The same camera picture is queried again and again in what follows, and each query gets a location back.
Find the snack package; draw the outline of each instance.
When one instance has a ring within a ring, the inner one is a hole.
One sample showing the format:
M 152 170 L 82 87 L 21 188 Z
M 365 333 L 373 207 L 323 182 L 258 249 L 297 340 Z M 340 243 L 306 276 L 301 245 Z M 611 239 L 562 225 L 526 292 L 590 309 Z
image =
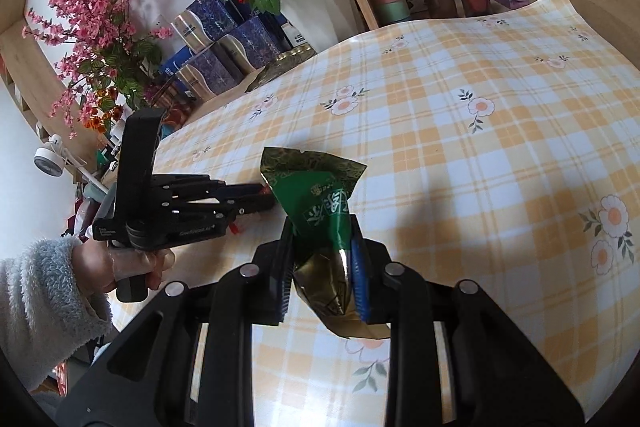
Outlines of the snack package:
M 386 325 L 360 320 L 351 288 L 347 200 L 366 165 L 323 152 L 265 147 L 260 172 L 294 227 L 296 291 L 342 337 L 386 339 Z

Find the flower pot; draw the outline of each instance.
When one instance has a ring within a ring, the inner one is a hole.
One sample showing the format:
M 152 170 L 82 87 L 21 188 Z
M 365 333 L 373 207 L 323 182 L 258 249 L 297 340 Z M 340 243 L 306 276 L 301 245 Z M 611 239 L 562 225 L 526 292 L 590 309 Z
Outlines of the flower pot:
M 280 0 L 280 6 L 318 53 L 364 31 L 355 0 Z

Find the hand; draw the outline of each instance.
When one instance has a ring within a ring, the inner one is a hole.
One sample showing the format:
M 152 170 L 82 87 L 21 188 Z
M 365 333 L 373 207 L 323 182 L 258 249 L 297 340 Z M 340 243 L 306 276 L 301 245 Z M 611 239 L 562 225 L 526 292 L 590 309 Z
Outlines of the hand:
M 175 255 L 171 250 L 141 252 L 132 248 L 113 248 L 107 242 L 89 239 L 75 247 L 71 265 L 80 293 L 85 297 L 108 293 L 116 288 L 116 281 L 146 274 L 146 285 L 157 290 L 162 272 L 171 268 Z

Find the plaid tablecloth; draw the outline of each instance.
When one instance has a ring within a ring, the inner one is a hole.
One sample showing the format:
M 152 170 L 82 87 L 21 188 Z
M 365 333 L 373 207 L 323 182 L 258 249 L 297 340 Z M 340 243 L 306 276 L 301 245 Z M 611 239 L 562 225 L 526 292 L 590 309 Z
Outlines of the plaid tablecloth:
M 364 235 L 427 279 L 478 281 L 590 416 L 640 348 L 639 86 L 568 0 L 402 23 L 182 129 L 156 171 L 259 181 L 264 146 L 367 164 Z M 169 279 L 219 279 L 283 219 L 178 248 Z M 137 309 L 113 301 L 117 327 Z M 333 336 L 295 295 L 284 325 L 255 327 L 253 361 L 258 425 L 382 424 L 388 341 Z

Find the gray fleece sleeve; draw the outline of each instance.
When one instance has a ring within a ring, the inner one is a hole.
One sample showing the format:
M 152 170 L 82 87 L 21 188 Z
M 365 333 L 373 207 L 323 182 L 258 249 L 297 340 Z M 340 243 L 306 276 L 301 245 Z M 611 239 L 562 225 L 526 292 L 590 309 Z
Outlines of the gray fleece sleeve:
M 71 266 L 76 237 L 40 241 L 0 261 L 0 347 L 27 390 L 89 340 L 111 330 L 104 295 L 80 295 Z

